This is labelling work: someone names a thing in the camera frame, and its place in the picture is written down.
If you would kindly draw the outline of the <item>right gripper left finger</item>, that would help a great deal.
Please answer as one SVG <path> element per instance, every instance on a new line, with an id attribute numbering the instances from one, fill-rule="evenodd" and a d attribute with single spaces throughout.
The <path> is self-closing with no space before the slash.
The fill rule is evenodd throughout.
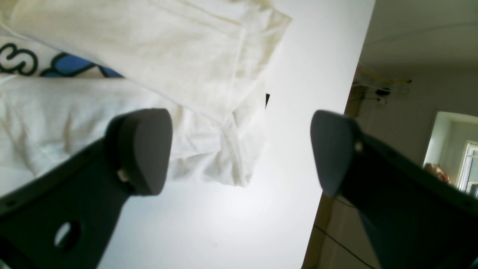
<path id="1" fill-rule="evenodd" d="M 95 269 L 131 196 L 156 196 L 172 147 L 166 109 L 112 119 L 103 138 L 1 198 L 1 262 L 11 269 Z"/>

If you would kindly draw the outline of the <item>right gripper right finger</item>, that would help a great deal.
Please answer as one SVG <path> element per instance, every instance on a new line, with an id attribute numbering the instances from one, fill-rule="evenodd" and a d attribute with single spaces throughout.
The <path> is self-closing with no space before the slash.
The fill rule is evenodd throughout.
<path id="1" fill-rule="evenodd" d="M 343 114 L 316 111 L 310 136 L 323 192 L 355 207 L 383 269 L 477 268 L 477 198 Z"/>

